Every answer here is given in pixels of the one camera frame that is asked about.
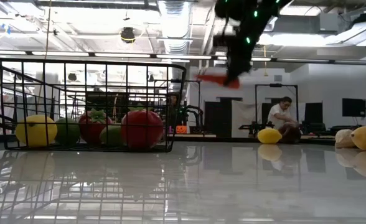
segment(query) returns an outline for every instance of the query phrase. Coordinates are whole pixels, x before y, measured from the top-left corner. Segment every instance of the person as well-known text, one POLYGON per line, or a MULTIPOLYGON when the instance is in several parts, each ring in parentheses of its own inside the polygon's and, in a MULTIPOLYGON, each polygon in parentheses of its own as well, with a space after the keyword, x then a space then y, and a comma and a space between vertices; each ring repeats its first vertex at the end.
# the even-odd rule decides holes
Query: person
POLYGON ((271 121, 275 129, 279 129, 287 122, 296 124, 296 121, 291 118, 291 114, 289 112, 289 107, 292 102, 293 101, 290 97, 285 96, 280 99, 278 104, 271 107, 268 121, 271 121))

